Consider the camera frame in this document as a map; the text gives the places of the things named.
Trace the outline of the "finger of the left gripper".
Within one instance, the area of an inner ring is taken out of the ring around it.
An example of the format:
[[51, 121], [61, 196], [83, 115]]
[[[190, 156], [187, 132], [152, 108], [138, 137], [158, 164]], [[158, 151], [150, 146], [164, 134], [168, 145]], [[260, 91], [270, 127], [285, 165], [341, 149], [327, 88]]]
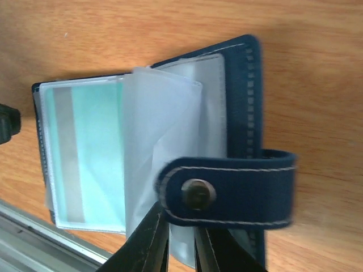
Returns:
[[0, 144], [7, 143], [21, 130], [20, 111], [0, 104]]

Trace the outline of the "blue card holder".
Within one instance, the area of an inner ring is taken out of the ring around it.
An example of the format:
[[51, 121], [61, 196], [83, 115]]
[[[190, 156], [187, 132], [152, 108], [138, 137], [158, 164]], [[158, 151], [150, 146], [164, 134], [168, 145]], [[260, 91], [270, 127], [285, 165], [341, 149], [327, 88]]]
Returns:
[[[47, 93], [120, 83], [125, 224], [88, 227], [58, 218]], [[32, 86], [51, 221], [62, 229], [130, 236], [159, 202], [170, 253], [194, 266], [195, 227], [227, 229], [265, 265], [265, 232], [292, 222], [296, 157], [263, 148], [259, 40], [242, 35], [122, 74]]]

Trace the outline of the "teal credit card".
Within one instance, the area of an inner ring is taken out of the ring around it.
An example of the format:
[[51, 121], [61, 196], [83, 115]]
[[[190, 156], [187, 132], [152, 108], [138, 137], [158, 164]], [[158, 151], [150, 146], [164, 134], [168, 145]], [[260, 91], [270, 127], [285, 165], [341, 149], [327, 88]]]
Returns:
[[88, 227], [125, 224], [120, 83], [47, 93], [58, 218]]

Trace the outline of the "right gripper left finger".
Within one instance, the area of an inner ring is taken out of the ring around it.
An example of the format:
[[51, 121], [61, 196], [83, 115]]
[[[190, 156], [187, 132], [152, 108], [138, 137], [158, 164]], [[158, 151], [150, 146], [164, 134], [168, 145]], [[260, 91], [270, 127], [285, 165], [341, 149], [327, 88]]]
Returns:
[[156, 202], [125, 244], [97, 272], [161, 272], [168, 270], [169, 225]]

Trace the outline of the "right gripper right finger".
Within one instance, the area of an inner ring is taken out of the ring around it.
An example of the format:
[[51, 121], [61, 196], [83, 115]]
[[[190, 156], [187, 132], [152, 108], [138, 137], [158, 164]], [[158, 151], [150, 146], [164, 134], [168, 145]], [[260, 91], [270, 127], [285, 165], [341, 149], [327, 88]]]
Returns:
[[194, 228], [197, 272], [266, 272], [227, 229]]

